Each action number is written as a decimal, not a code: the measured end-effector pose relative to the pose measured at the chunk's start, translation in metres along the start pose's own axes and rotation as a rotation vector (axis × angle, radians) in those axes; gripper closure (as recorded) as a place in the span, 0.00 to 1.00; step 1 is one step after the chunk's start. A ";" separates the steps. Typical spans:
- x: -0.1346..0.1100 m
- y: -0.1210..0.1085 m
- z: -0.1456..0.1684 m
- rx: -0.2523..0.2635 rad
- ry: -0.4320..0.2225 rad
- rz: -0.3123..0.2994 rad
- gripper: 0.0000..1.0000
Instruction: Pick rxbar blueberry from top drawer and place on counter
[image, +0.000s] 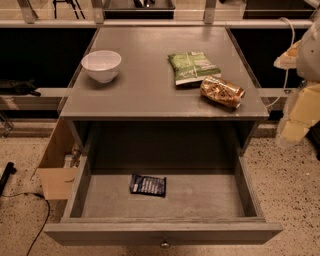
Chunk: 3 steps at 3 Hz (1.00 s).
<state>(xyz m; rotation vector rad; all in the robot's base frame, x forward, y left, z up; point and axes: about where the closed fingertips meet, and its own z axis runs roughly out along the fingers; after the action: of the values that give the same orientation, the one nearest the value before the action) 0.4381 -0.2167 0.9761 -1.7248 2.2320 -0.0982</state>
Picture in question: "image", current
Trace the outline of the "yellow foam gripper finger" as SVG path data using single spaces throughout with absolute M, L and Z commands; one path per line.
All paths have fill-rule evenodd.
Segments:
M 298 144 L 310 128 L 320 121 L 320 84 L 307 83 L 287 99 L 279 121 L 276 143 L 280 147 Z
M 301 41 L 292 44 L 284 53 L 276 58 L 273 65 L 279 69 L 295 69 L 298 55 L 298 47 Z

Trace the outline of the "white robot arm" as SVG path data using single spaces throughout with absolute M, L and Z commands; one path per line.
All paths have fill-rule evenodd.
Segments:
M 298 144 L 320 121 L 320 20 L 275 61 L 280 69 L 295 69 L 305 85 L 288 97 L 277 130 L 281 147 Z

